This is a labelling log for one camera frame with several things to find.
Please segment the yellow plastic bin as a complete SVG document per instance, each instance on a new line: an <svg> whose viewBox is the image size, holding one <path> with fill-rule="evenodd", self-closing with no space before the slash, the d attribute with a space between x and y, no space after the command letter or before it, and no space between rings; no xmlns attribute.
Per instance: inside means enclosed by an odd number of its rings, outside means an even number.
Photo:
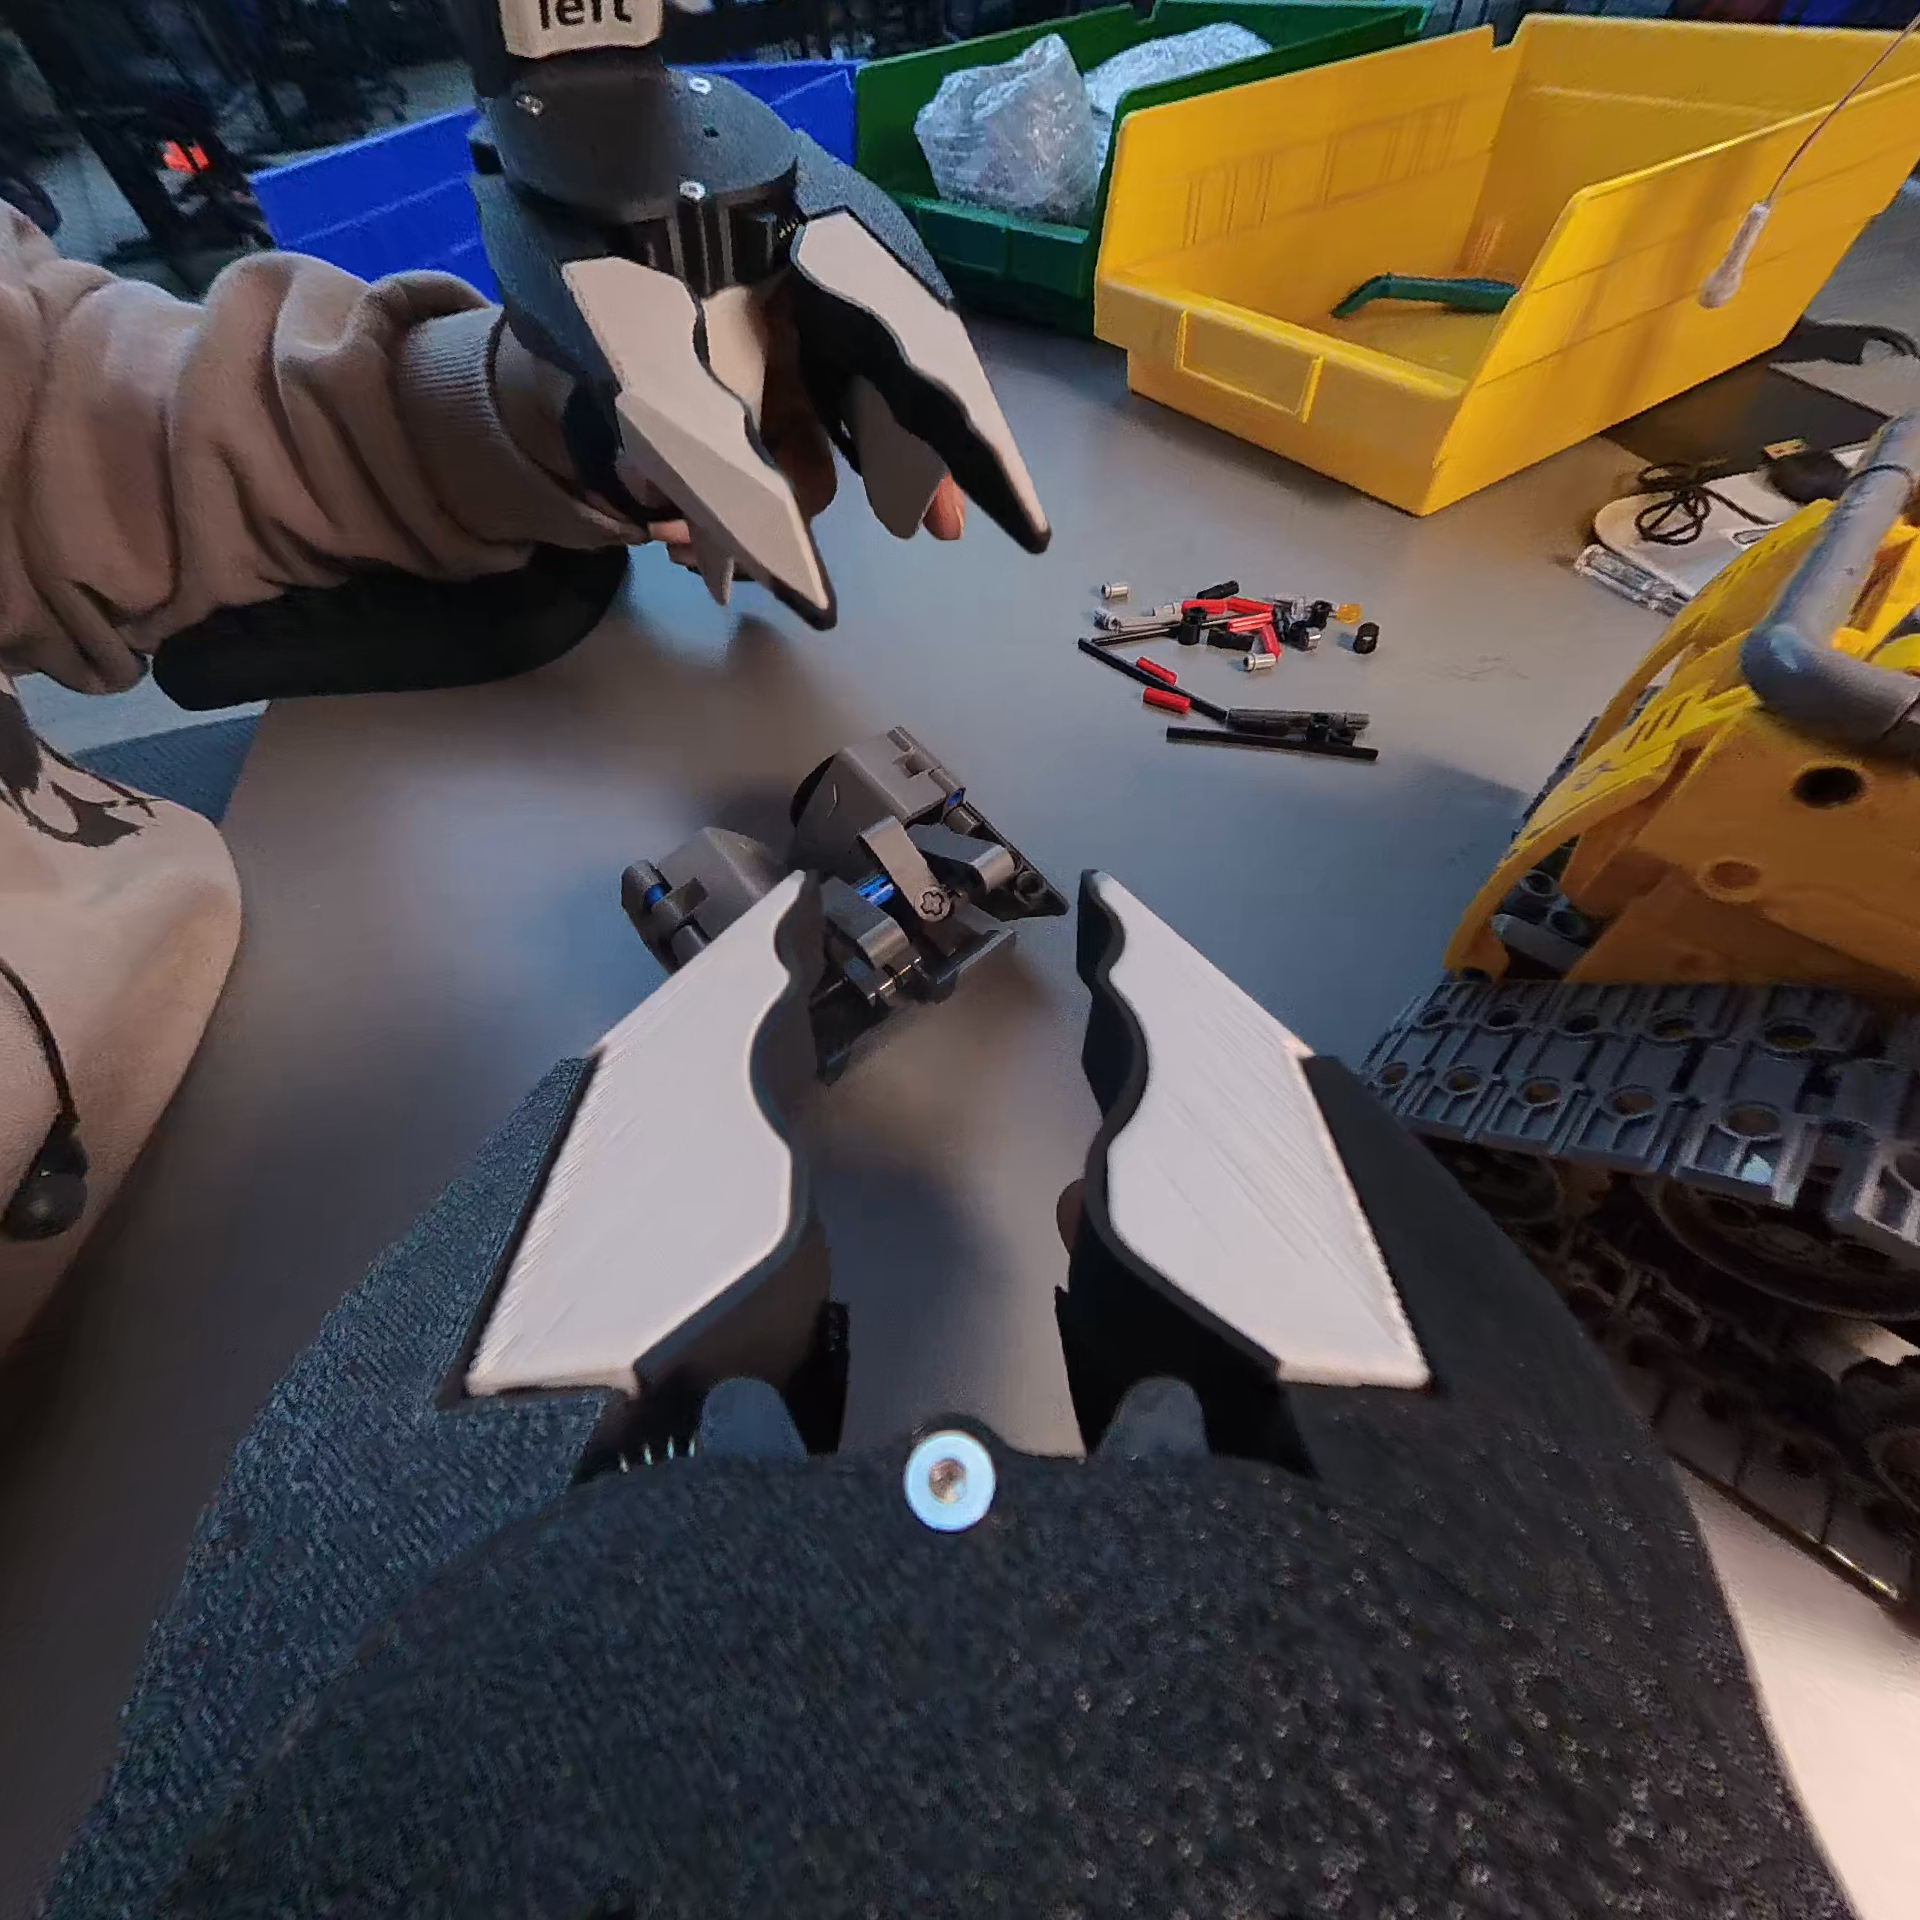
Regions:
<svg viewBox="0 0 1920 1920"><path fill-rule="evenodd" d="M1916 41L1531 14L1116 130L1131 392L1434 514L1776 348L1916 165ZM1501 278L1497 317L1329 308Z"/></svg>

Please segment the white paper sheet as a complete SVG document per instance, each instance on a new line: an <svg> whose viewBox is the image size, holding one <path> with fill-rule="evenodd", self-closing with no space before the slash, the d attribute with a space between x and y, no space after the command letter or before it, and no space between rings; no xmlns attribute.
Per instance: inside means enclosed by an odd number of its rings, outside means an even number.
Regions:
<svg viewBox="0 0 1920 1920"><path fill-rule="evenodd" d="M1734 468L1727 461L1649 465L1594 514L1589 542L1596 541L1697 597L1806 507L1834 501L1859 457L1861 444L1780 444L1761 452L1756 468Z"/></svg>

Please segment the black axle with red bush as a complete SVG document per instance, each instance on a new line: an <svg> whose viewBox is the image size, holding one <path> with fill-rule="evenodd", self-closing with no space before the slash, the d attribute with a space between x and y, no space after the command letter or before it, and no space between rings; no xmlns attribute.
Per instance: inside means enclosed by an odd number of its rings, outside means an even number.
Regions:
<svg viewBox="0 0 1920 1920"><path fill-rule="evenodd" d="M1127 684L1143 688L1143 702L1153 707L1160 712L1171 714L1200 714L1217 725L1231 725L1231 712L1203 701L1200 695L1189 695L1167 677L1167 671L1157 668L1153 664L1136 664L1136 660L1121 660L1110 648L1096 647L1090 638L1076 638L1074 640L1076 652L1116 674L1121 674Z"/></svg>

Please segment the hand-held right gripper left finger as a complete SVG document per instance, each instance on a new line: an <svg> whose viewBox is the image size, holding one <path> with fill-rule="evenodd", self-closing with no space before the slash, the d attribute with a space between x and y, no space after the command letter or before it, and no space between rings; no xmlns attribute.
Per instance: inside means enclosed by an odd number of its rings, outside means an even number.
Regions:
<svg viewBox="0 0 1920 1920"><path fill-rule="evenodd" d="M467 1398L783 1392L807 1368L819 975L819 887L791 874L600 1038L476 1322Z"/></svg>

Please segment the yellow brick-built vehicle model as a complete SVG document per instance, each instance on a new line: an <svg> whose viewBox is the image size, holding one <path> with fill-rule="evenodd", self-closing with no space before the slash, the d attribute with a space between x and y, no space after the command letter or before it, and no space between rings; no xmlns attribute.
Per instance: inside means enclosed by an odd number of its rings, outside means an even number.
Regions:
<svg viewBox="0 0 1920 1920"><path fill-rule="evenodd" d="M1666 1452L1916 1620L1916 417L1537 795L1360 1077Z"/></svg>

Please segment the dark grey chair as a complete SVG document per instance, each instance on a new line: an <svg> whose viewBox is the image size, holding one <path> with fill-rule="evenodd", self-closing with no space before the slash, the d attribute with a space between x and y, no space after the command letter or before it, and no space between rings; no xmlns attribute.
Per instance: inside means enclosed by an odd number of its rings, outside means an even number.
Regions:
<svg viewBox="0 0 1920 1920"><path fill-rule="evenodd" d="M81 748L73 762L99 782L177 802L220 825L257 728L260 712L236 712L196 725L109 740Z"/></svg>

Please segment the grey desk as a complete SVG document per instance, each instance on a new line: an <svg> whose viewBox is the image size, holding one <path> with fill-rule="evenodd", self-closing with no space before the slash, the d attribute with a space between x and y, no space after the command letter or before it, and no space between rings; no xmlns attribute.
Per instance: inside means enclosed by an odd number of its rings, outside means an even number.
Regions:
<svg viewBox="0 0 1920 1920"><path fill-rule="evenodd" d="M30 1918L117 1748L233 1444L337 1301L561 1057L653 988L617 878L771 835L901 725L1061 891L1099 870L1317 1052L1360 1061L1516 811L1659 635L1571 572L1629 468L1581 444L1416 520L1126 392L1110 348L974 332L1051 548L890 541L844 480L833 632L639 551L607 620L494 685L297 701L226 815L246 927L196 1065L59 1291L1 1457L1 1914ZM1279 668L1380 760L1174 747L1083 660L1099 584L1356 597L1381 647Z"/></svg>

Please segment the grey brick engine assembly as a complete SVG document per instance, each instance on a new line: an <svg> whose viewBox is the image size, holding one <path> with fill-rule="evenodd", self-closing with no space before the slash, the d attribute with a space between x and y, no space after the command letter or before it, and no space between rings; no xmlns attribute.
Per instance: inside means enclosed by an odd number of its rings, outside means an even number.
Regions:
<svg viewBox="0 0 1920 1920"><path fill-rule="evenodd" d="M1067 898L906 728L824 758L793 788L789 822L784 851L699 828L666 860L629 865L620 907L653 961L680 971L784 878L814 880L823 975L807 1022L823 1082L901 1005L949 1000L1013 927L1067 915Z"/></svg>

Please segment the pile of small brick pins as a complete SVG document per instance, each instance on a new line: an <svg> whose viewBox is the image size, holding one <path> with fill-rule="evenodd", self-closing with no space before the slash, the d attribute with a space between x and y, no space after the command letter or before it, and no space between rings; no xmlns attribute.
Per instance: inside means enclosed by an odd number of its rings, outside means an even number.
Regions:
<svg viewBox="0 0 1920 1920"><path fill-rule="evenodd" d="M1164 601L1140 611L1099 605L1090 615L1090 640L1107 652L1121 647L1174 642L1233 654L1240 668L1263 674L1281 652L1317 652L1324 638L1351 638L1363 618L1356 601L1243 594L1236 584L1214 584L1200 594Z"/></svg>

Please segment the clear plastic bag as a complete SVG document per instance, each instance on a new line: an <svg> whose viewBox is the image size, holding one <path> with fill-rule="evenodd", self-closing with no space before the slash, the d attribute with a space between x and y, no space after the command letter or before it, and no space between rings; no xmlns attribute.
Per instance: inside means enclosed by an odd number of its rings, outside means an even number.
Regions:
<svg viewBox="0 0 1920 1920"><path fill-rule="evenodd" d="M951 71L916 108L913 138L944 202L1087 228L1110 130L1061 35Z"/></svg>
<svg viewBox="0 0 1920 1920"><path fill-rule="evenodd" d="M1096 121L1113 121L1120 101L1140 90L1214 74L1259 61L1270 42L1236 21L1211 21L1177 35L1140 41L1084 71L1084 101Z"/></svg>

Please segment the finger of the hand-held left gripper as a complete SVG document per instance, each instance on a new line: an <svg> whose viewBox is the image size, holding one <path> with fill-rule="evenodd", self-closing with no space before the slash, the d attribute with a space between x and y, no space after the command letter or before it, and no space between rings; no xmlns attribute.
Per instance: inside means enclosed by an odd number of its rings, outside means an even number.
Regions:
<svg viewBox="0 0 1920 1920"><path fill-rule="evenodd" d="M791 480L760 434L771 317L747 285L696 298L636 261L561 265L561 285L614 382L617 474L684 522L707 597L751 578L816 628L837 615Z"/></svg>
<svg viewBox="0 0 1920 1920"><path fill-rule="evenodd" d="M849 434L876 520L907 537L949 477L1041 555L1040 494L944 298L850 212L806 220L789 272L807 394Z"/></svg>

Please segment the green brick separator tool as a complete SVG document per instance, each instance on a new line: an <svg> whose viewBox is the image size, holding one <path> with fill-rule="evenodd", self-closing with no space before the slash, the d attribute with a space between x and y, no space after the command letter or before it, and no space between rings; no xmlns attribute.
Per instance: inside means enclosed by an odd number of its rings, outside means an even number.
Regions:
<svg viewBox="0 0 1920 1920"><path fill-rule="evenodd" d="M1431 307L1440 315L1497 317L1520 295L1501 278L1370 274L1331 304L1331 321L1354 321L1370 307Z"/></svg>

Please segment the person's beige hoodie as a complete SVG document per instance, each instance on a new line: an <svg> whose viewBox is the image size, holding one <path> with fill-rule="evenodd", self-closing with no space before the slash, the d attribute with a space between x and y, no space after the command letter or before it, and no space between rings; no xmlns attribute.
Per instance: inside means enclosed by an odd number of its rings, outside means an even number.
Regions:
<svg viewBox="0 0 1920 1920"><path fill-rule="evenodd" d="M223 995L243 898L220 828L87 778L1 685L1 1351L50 1305Z"/></svg>

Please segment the person's left forearm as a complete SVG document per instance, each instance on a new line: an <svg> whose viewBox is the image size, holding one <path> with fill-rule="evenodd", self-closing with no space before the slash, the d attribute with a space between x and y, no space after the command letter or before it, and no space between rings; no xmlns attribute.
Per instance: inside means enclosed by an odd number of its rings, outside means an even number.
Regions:
<svg viewBox="0 0 1920 1920"><path fill-rule="evenodd" d="M641 541L561 452L561 377L446 274L250 255L204 300L1 207L1 674L129 688L223 605Z"/></svg>

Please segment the green plastic bin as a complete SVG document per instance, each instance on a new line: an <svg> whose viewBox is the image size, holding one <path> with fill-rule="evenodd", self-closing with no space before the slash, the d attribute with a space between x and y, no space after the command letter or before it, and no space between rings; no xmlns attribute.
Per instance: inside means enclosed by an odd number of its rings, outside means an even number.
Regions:
<svg viewBox="0 0 1920 1920"><path fill-rule="evenodd" d="M1054 35L1083 74L1110 58L1160 45L1209 25L1240 25L1259 52L1194 77L1164 77L1127 90L1116 122L1160 108L1299 74L1324 64L1397 48L1423 35L1426 4L1110 4L1076 14L1041 14L956 42L867 61L853 77L853 165L907 215L929 255L963 307L1036 322L1067 338L1090 338L1099 227L1110 187L1103 162L1087 222L1036 222L937 195L913 135L913 117L949 74L1019 58Z"/></svg>

